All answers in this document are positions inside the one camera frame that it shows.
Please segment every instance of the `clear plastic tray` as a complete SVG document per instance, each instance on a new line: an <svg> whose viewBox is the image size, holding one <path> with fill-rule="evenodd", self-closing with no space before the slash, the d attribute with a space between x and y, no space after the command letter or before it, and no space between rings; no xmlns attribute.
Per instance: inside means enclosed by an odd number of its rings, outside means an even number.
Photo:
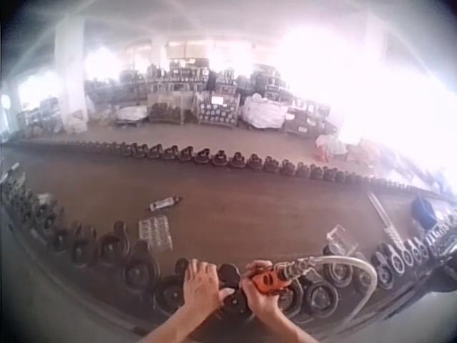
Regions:
<svg viewBox="0 0 457 343"><path fill-rule="evenodd" d="M164 215L140 220L139 237L148 242L150 252L173 250L169 220Z"/></svg>
<svg viewBox="0 0 457 343"><path fill-rule="evenodd" d="M351 256L358 248L357 241L341 225L327 234L327 242L342 256Z"/></svg>

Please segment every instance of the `blue object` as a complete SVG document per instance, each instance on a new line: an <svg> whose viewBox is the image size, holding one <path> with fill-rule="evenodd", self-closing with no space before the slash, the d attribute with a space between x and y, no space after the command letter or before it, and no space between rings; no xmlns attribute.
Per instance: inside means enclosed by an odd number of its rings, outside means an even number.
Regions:
<svg viewBox="0 0 457 343"><path fill-rule="evenodd" d="M438 223L433 206L429 200L420 195L411 203L411 213L413 218L417 220L425 230L431 229Z"/></svg>

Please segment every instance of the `drill chuck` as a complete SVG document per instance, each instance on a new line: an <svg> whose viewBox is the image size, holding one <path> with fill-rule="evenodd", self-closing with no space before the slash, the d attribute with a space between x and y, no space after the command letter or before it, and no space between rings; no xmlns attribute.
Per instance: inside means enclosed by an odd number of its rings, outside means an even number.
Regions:
<svg viewBox="0 0 457 343"><path fill-rule="evenodd" d="M281 270L284 281L300 277L308 271L309 267L307 259L297 259L296 261L293 261Z"/></svg>

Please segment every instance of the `white tube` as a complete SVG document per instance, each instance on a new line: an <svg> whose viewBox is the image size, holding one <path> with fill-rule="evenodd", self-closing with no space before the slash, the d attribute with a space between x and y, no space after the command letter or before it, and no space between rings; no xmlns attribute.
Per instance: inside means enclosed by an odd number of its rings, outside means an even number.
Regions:
<svg viewBox="0 0 457 343"><path fill-rule="evenodd" d="M378 286L378 275L376 273L376 270L373 268L371 264L361 259L347 256L319 256L312 258L312 260L310 260L310 263L314 264L315 266L321 264L347 264L352 267L360 268L367 272L368 275L370 275L371 283L368 289L366 290L365 296L358 303L356 308L344 319L343 325L349 323L361 311L361 309L366 305L368 300L371 298L371 295L374 293L374 291L376 291L376 287Z"/></svg>

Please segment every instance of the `red object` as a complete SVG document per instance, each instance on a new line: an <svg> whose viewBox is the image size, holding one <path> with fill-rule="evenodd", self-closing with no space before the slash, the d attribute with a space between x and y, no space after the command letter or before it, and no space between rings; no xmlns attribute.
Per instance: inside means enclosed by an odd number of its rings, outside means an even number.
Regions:
<svg viewBox="0 0 457 343"><path fill-rule="evenodd" d="M330 154L324 146L318 146L316 150L316 158L321 162L330 162Z"/></svg>

